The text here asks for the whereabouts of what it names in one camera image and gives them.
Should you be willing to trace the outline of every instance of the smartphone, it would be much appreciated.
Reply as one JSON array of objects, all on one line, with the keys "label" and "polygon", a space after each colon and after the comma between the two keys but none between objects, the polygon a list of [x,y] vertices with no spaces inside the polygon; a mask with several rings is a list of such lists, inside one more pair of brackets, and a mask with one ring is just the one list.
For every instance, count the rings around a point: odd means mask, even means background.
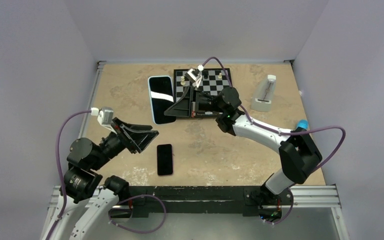
[{"label": "smartphone", "polygon": [[148,78],[148,88],[153,122],[168,124],[176,121],[175,116],[164,115],[164,111],[174,104],[172,78],[151,76]]},{"label": "smartphone", "polygon": [[171,144],[156,146],[156,171],[158,176],[173,174],[173,147]]}]

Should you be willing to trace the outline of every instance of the cable connector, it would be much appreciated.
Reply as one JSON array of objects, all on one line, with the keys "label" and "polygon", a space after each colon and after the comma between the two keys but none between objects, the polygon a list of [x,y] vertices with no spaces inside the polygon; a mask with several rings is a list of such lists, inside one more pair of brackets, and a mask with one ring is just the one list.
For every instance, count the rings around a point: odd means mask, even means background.
[{"label": "cable connector", "polygon": [[90,115],[92,115],[92,116],[98,116],[98,114],[99,114],[99,108],[97,108],[97,107],[91,107],[90,110],[91,110]]},{"label": "cable connector", "polygon": [[110,126],[113,121],[114,110],[111,107],[104,106],[100,109],[98,123],[102,126]]},{"label": "cable connector", "polygon": [[204,70],[202,65],[199,65],[198,68],[191,68],[186,72],[184,77],[192,83],[192,86],[198,88],[203,79],[202,70]]}]

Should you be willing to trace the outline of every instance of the white connector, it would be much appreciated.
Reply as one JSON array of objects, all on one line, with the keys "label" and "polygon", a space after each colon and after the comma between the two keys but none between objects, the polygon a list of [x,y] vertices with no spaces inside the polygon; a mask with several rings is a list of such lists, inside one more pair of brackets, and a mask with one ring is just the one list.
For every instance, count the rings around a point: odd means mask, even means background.
[{"label": "white connector", "polygon": [[104,106],[100,110],[98,110],[98,113],[94,116],[98,116],[97,120],[99,125],[115,133],[113,127],[111,127],[111,123],[113,122],[113,115],[114,110],[111,107]]},{"label": "white connector", "polygon": [[92,116],[98,116],[98,114],[99,114],[99,108],[97,108],[97,107],[92,107],[92,108],[90,108],[90,110],[92,111],[92,112],[90,113],[90,115],[92,115]]}]

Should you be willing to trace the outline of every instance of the tabletop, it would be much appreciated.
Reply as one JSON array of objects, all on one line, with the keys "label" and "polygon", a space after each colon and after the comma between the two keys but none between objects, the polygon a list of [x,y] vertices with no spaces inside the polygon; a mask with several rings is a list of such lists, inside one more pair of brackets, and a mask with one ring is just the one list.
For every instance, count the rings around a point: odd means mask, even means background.
[{"label": "tabletop", "polygon": [[[182,119],[156,125],[152,120],[148,78],[173,76],[174,69],[197,64],[105,64],[93,107],[110,107],[114,116],[130,124],[151,125],[159,135],[140,154],[125,150],[103,166],[103,181],[117,175],[132,186],[243,186],[261,185],[281,168],[279,155],[250,139],[223,133],[214,119]],[[207,64],[206,68],[219,68]],[[249,114],[268,124],[294,129],[306,119],[292,67],[279,64],[227,64],[232,84]],[[251,110],[251,98],[260,81],[276,75],[269,112]],[[91,118],[86,137],[99,143],[109,131]],[[172,144],[173,175],[157,175],[157,145]],[[305,185],[324,185],[322,171],[314,172]]]}]

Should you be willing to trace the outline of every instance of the metal frame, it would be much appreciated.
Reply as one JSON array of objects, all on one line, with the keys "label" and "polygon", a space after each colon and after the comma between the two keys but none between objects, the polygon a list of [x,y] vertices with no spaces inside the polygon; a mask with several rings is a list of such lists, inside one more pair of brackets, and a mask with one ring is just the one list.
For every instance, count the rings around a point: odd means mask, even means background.
[{"label": "metal frame", "polygon": [[[92,88],[92,92],[90,94],[89,102],[87,107],[91,108],[95,101],[96,93],[98,91],[99,82],[101,80],[102,72],[105,64],[112,63],[107,61],[99,61],[97,63],[97,70],[94,79],[94,84]],[[86,114],[83,117],[81,128],[78,134],[78,137],[84,137],[86,135],[86,130],[89,125],[90,115]],[[42,230],[41,237],[45,233],[47,226],[52,222],[52,215],[56,210],[56,205],[58,201],[59,186],[55,186],[52,192],[52,196],[49,202],[48,213],[46,215],[46,220],[44,223],[44,227]],[[332,217],[334,219],[336,230],[338,232],[338,236],[340,240],[349,240],[349,234],[344,222],[344,218],[341,210],[341,202],[338,195],[338,191],[336,186],[314,186],[314,185],[299,185],[293,186],[291,188],[294,200],[294,208],[330,208],[332,211]],[[88,208],[93,204],[95,199],[99,194],[98,188],[93,193],[93,196],[90,198],[89,203],[86,205]]]},{"label": "metal frame", "polygon": [[[209,186],[206,188],[230,188],[232,186]],[[173,188],[172,186],[130,186],[132,189],[141,189],[141,188]],[[183,186],[176,186],[177,189],[180,191],[183,190]],[[52,192],[52,196],[49,202],[49,208],[48,213],[46,216],[46,221],[44,225],[44,229],[46,229],[46,226],[48,226],[52,221],[52,215],[54,214],[54,211],[57,207],[58,202],[58,196],[60,194],[60,186],[55,186]],[[349,240],[349,235],[347,232],[347,228],[344,222],[344,218],[342,216],[341,211],[341,201],[338,196],[338,191],[336,186],[314,186],[314,185],[299,185],[299,186],[293,186],[291,187],[291,191],[293,194],[293,208],[330,208],[332,211],[332,218],[335,222],[336,231],[338,233],[340,240]],[[86,209],[89,208],[95,200],[97,199],[99,194],[99,188],[95,190],[93,193],[93,196],[89,199],[88,204],[86,205]],[[184,201],[177,201],[177,200],[163,200],[166,204],[172,203],[172,202],[198,202],[196,200],[184,200]],[[115,205],[112,208],[113,209],[119,209],[119,208],[125,208],[126,206],[120,206]],[[267,208],[275,208],[276,206],[264,206]]]}]

